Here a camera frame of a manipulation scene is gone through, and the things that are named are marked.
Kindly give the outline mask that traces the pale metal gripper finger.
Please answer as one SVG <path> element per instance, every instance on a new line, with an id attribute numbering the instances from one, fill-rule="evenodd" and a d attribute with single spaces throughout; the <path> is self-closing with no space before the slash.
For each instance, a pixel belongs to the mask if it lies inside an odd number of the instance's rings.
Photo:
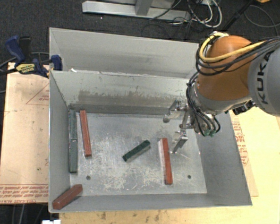
<path id="1" fill-rule="evenodd" d="M 188 140 L 187 136 L 182 136 L 181 135 L 178 139 L 178 144 L 177 144 L 178 148 L 182 148 L 183 145 L 187 142 L 187 140 Z"/>
<path id="2" fill-rule="evenodd" d="M 178 150 L 179 141 L 181 138 L 180 132 L 175 132 L 172 136 L 171 153 L 176 153 Z"/>

